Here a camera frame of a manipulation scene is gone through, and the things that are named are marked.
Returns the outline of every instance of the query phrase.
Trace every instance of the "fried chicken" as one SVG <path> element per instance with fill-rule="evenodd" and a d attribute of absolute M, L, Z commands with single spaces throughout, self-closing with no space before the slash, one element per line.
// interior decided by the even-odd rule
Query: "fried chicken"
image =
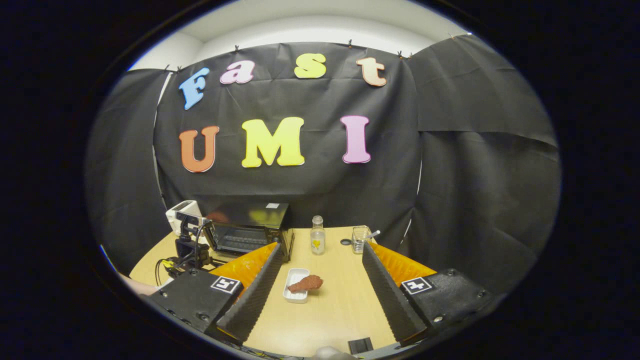
<path fill-rule="evenodd" d="M 296 282 L 293 285 L 290 285 L 287 289 L 292 293 L 297 293 L 300 291 L 314 290 L 318 289 L 322 286 L 323 280 L 320 279 L 318 275 L 309 275 L 304 277 L 302 280 Z"/>

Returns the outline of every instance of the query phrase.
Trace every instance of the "wooden table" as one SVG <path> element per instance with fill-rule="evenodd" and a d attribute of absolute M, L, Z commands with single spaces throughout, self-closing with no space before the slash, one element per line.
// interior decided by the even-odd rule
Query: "wooden table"
<path fill-rule="evenodd" d="M 349 353 L 348 341 L 362 338 L 370 338 L 374 348 L 396 342 L 362 266 L 362 255 L 354 254 L 350 245 L 340 244 L 341 239 L 351 238 L 352 227 L 325 230 L 325 251 L 319 256 L 311 253 L 310 229 L 294 230 L 291 260 L 280 268 L 264 309 L 244 345 L 276 354 L 307 357 L 323 346 Z M 171 234 L 158 243 L 136 265 L 131 278 L 155 284 L 155 263 L 161 257 L 175 256 L 175 239 Z M 293 304 L 282 296 L 291 268 L 306 268 L 324 280 L 320 289 L 309 292 L 306 304 Z M 167 275 L 162 273 L 162 279 L 166 279 Z"/>

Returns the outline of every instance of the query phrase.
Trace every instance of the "glass bottle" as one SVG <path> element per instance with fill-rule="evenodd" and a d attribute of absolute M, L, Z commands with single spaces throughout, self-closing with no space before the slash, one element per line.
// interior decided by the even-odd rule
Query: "glass bottle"
<path fill-rule="evenodd" d="M 311 228 L 311 252 L 316 255 L 324 253 L 324 227 L 321 216 L 314 216 L 313 227 Z"/>

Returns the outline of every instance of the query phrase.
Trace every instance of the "glass cup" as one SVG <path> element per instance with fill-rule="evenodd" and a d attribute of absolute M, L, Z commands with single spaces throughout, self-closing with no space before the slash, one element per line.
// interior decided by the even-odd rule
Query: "glass cup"
<path fill-rule="evenodd" d="M 364 250 L 364 243 L 367 242 L 367 236 L 371 235 L 371 230 L 368 226 L 354 226 L 353 234 L 351 235 L 351 248 L 354 254 L 362 254 Z"/>

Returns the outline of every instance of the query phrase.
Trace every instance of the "white tray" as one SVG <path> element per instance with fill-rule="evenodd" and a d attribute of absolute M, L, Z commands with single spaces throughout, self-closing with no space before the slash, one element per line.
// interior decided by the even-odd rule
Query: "white tray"
<path fill-rule="evenodd" d="M 282 292 L 282 296 L 287 299 L 288 302 L 294 302 L 296 304 L 304 304 L 307 302 L 307 291 L 301 291 L 298 293 L 292 293 L 287 289 L 289 286 L 295 284 L 296 282 L 302 280 L 303 278 L 309 276 L 309 270 L 300 269 L 300 268 L 292 268 L 289 270 L 289 275 L 287 275 L 287 282 L 284 284 L 284 291 Z"/>

